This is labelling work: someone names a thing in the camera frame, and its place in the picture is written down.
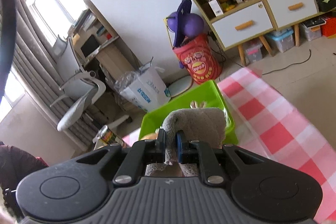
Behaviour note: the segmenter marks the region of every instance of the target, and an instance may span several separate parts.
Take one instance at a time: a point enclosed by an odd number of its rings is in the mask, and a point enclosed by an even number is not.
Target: cartoon face print
[[[204,56],[203,52],[195,52],[193,54],[194,59],[201,59]]]
[[[188,57],[185,58],[184,63],[189,64],[192,61],[193,61],[193,59],[190,56],[188,56]]]

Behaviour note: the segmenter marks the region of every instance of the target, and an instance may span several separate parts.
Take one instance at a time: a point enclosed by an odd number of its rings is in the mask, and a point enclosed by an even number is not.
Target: white cardboard box
[[[213,10],[215,16],[221,16],[224,15],[224,12],[222,10],[221,5],[219,4],[218,0],[210,0],[209,5],[211,9]]]
[[[120,95],[146,112],[157,109],[170,100],[169,90],[153,67],[140,75]]]

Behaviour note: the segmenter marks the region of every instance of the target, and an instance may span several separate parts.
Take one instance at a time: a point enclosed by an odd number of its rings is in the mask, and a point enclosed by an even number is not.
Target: red cylindrical bin
[[[208,37],[200,34],[187,45],[173,48],[173,52],[197,84],[214,80],[221,74],[221,67],[212,55]]]

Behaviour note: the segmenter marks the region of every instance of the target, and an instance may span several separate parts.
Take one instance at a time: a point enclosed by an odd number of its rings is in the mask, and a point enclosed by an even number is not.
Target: green plastic tray
[[[169,115],[170,112],[182,108],[190,108],[191,101],[197,101],[198,103],[206,101],[207,107],[219,107],[220,109],[225,110],[225,143],[232,143],[235,145],[238,144],[238,139],[235,134],[235,122],[214,80],[206,81],[197,88],[194,88],[174,98],[162,107],[147,113],[142,119],[139,140],[147,134],[154,133],[155,130],[162,125],[164,119]]]

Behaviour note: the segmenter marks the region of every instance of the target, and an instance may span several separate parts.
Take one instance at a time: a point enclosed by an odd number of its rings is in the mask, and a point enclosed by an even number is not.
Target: purple plastic item
[[[175,32],[174,47],[181,47],[185,37],[193,39],[203,32],[204,21],[197,14],[191,14],[191,0],[182,0],[176,12],[167,19],[168,28]]]
[[[175,17],[176,12],[173,12],[167,20],[168,27],[172,32],[176,31]],[[181,16],[181,26],[184,36],[193,39],[203,32],[204,21],[197,14],[185,14]]]

